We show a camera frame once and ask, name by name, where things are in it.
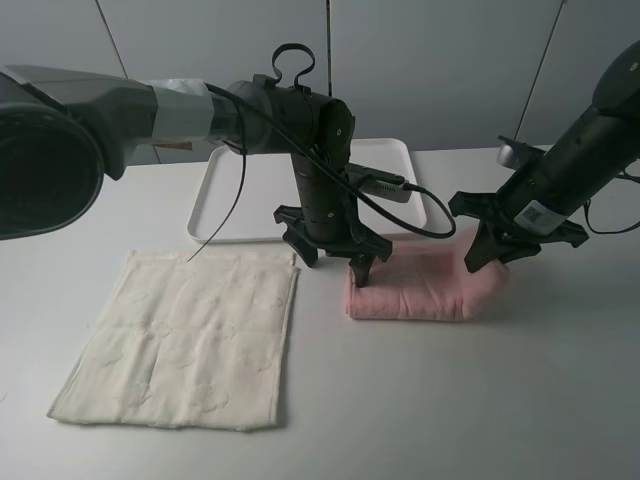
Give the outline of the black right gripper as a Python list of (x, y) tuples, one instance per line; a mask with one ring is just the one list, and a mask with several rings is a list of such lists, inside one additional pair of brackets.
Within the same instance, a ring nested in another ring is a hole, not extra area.
[(579, 247), (588, 234), (569, 217), (588, 199), (587, 169), (542, 164), (519, 169), (495, 193), (456, 193), (451, 213), (479, 221), (464, 258), (467, 270), (536, 256), (544, 244)]

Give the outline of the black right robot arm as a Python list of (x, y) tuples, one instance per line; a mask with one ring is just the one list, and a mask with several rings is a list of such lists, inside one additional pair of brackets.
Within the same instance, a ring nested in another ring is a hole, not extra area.
[(503, 142), (514, 171), (506, 183), (495, 193), (458, 192), (449, 202), (453, 215), (479, 222), (465, 256), (471, 272), (535, 256), (544, 244), (577, 248), (588, 239), (570, 216), (639, 157), (639, 46), (611, 63), (590, 106), (549, 150)]

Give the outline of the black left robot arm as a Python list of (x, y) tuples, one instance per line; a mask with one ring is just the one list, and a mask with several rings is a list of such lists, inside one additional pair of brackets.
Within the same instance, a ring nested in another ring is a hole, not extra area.
[(1, 236), (75, 222), (139, 146), (222, 142), (241, 155), (291, 158), (300, 203), (275, 211), (284, 241), (307, 265), (320, 253), (347, 259), (363, 286), (392, 244), (359, 220), (366, 176), (349, 163), (354, 126), (344, 102), (264, 75), (225, 90), (12, 65), (1, 74)]

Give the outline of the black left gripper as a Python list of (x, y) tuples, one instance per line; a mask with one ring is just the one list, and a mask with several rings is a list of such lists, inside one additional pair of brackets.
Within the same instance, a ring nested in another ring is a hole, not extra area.
[(353, 283), (365, 287), (375, 258), (388, 260), (392, 242), (362, 224), (355, 197), (310, 160), (291, 163), (300, 205), (282, 205), (274, 212), (275, 221), (286, 225), (283, 241), (309, 268), (320, 250), (351, 259)]

